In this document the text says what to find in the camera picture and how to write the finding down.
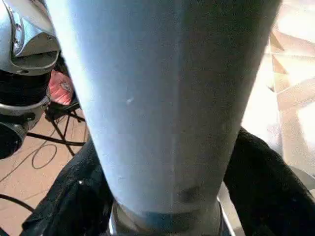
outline pink cloth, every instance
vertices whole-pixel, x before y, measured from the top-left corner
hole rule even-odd
[[[52,70],[50,82],[51,100],[62,105],[69,105],[73,96],[73,84],[69,77],[56,70]]]

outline metal stand leg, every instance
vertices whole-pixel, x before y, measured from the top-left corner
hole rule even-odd
[[[79,118],[79,116],[77,115],[77,113],[76,113],[75,111],[73,111],[73,113],[77,116],[77,121],[78,121],[78,123],[80,123],[80,122],[81,122],[81,120],[80,120],[80,119],[78,119],[78,118]]]
[[[59,127],[57,126],[57,124],[56,124],[53,120],[50,121],[50,122],[51,122],[52,125],[54,126],[54,128],[55,128],[55,130],[57,131],[57,133],[59,134],[60,138],[61,138],[63,141],[66,142],[66,140],[65,140],[65,138],[64,138],[64,136],[63,136],[63,134],[62,134],[62,132],[60,131]],[[67,145],[67,144],[65,144],[65,146],[66,146],[67,149],[69,150],[70,154],[71,154],[72,156],[74,156],[74,152],[73,152],[73,150],[71,149],[71,147],[70,147],[69,145]]]

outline black cable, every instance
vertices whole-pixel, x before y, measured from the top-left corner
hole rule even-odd
[[[30,212],[34,212],[34,210],[35,210],[33,207],[31,207],[30,205],[26,204],[25,202],[22,202],[22,201],[20,201],[20,200],[18,200],[16,198],[12,198],[12,197],[10,197],[8,195],[4,195],[4,194],[0,193],[0,198],[8,200],[8,201],[13,202],[13,203],[16,203],[16,204],[24,207],[25,209],[29,210]]]
[[[69,146],[83,146],[85,144],[83,142],[64,141],[64,140],[55,139],[55,138],[48,137],[48,136],[45,136],[45,135],[34,134],[34,133],[30,133],[30,132],[27,133],[26,135],[29,136],[29,137],[43,139],[43,140],[47,140],[47,141],[54,142],[54,143],[57,143],[57,144],[64,144],[64,145],[69,145]]]

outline beige floor tile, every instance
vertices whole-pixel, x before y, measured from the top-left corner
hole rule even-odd
[[[64,145],[47,142],[33,158],[35,152],[32,147],[18,154],[14,167],[23,163],[8,178],[4,194],[26,199],[42,192],[51,187],[68,162],[69,152]]]
[[[81,109],[76,111],[77,115],[84,118],[83,112]],[[71,134],[71,141],[73,142],[86,142],[87,140],[87,125],[85,122],[78,122],[77,120],[73,119],[73,130]],[[82,147],[80,146],[73,146],[72,150],[77,153]]]
[[[14,163],[18,159],[17,155],[13,155],[6,159],[0,160],[0,193],[4,194],[5,189],[8,185],[8,174],[13,169]],[[7,205],[9,202],[3,199],[0,199],[0,209],[3,206]]]
[[[32,196],[24,202],[35,208],[37,204],[45,197],[47,191]],[[0,210],[0,226],[10,235],[17,236],[22,231],[22,223],[31,213],[25,208],[12,204],[6,209]]]

